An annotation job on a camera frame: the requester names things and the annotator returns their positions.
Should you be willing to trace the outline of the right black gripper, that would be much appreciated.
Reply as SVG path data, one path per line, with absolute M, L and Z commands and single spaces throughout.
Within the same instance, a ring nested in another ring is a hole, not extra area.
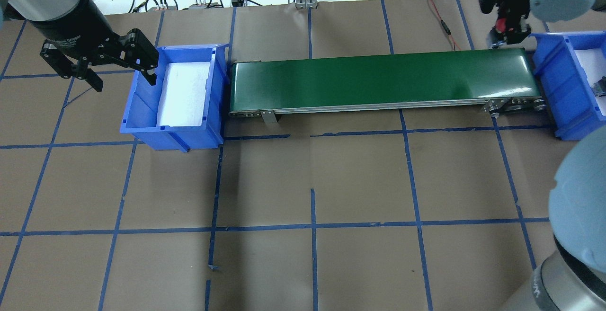
M 530 13 L 529 0 L 507 0 L 507 11 L 497 11 L 495 24 L 507 24 L 512 32 L 511 42 L 522 42 L 531 33 L 531 27 L 526 22 Z

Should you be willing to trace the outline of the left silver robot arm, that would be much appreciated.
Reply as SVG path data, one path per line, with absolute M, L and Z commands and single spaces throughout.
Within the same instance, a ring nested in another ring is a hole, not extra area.
M 43 35 L 40 56 L 62 78 L 84 80 L 100 92 L 103 80 L 93 67 L 115 64 L 156 84 L 158 50 L 137 28 L 115 33 L 93 0 L 1 0 L 1 7 L 13 9 Z

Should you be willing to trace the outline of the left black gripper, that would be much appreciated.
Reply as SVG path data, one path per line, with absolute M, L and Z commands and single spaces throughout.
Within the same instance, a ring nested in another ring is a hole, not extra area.
M 63 17 L 39 22 L 39 31 L 45 37 L 40 56 L 61 77 L 83 80 L 101 92 L 104 82 L 91 67 L 115 64 L 139 71 L 156 85 L 156 47 L 138 28 L 115 33 L 94 3 L 78 3 Z

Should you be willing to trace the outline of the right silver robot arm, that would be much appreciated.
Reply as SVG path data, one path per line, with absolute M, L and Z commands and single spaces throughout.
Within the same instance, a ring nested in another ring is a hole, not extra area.
M 492 46 L 532 34 L 524 20 L 569 21 L 605 11 L 605 0 L 479 0 L 498 7 Z M 605 33 L 535 33 L 535 74 L 556 123 L 555 135 L 576 141 L 554 177 L 548 218 L 555 251 L 502 305 L 503 311 L 603 311 L 606 271 Z

